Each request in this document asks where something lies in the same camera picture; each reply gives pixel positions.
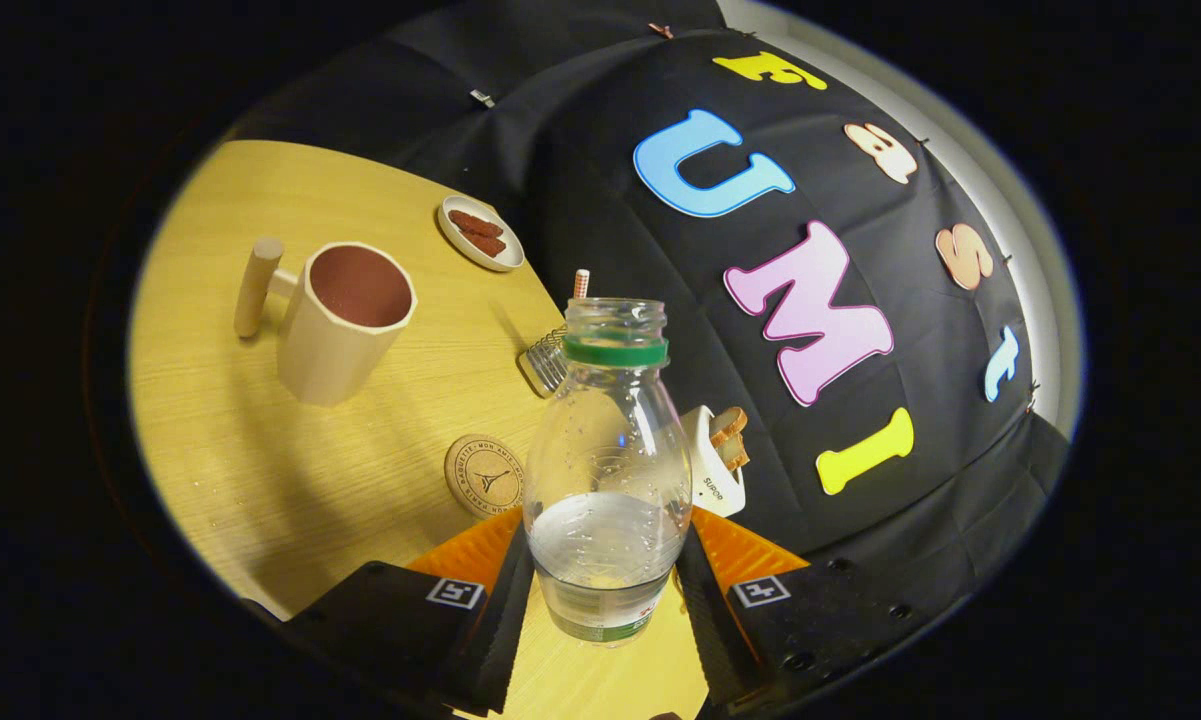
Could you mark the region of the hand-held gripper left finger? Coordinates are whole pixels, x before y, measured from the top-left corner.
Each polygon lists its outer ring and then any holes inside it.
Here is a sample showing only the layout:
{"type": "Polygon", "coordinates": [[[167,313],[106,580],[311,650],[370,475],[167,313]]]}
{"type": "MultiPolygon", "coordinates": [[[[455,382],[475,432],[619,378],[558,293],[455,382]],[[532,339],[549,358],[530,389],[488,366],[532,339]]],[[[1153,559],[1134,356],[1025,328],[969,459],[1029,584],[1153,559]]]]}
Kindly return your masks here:
{"type": "Polygon", "coordinates": [[[533,575],[521,508],[408,565],[366,562],[288,620],[283,638],[426,716],[504,710],[533,575]]]}

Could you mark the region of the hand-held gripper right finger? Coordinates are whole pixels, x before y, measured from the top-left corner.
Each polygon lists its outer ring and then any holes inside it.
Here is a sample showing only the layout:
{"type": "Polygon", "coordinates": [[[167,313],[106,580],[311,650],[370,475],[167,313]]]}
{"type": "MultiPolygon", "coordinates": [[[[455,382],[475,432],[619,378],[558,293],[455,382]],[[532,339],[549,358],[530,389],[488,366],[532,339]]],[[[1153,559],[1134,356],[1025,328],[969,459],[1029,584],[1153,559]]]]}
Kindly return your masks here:
{"type": "Polygon", "coordinates": [[[705,509],[679,583],[713,716],[782,716],[870,674],[961,602],[961,547],[866,533],[797,556],[705,509]]]}

